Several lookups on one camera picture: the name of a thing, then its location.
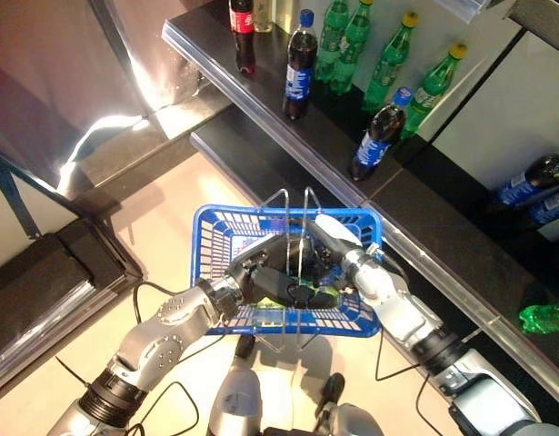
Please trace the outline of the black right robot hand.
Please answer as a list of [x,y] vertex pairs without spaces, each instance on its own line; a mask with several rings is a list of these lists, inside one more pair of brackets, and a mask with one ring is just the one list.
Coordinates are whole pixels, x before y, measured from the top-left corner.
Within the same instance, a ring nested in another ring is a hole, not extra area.
[[325,263],[337,265],[348,275],[364,256],[359,240],[334,217],[325,213],[307,220],[305,230],[320,246],[320,257]]

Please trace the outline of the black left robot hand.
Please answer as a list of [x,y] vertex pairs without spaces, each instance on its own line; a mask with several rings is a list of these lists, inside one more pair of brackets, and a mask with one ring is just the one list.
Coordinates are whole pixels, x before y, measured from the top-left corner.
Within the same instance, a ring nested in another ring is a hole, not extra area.
[[246,303],[267,298],[284,307],[333,309],[338,297],[321,284],[330,266],[320,254],[308,238],[268,234],[243,249],[225,273],[235,280]]

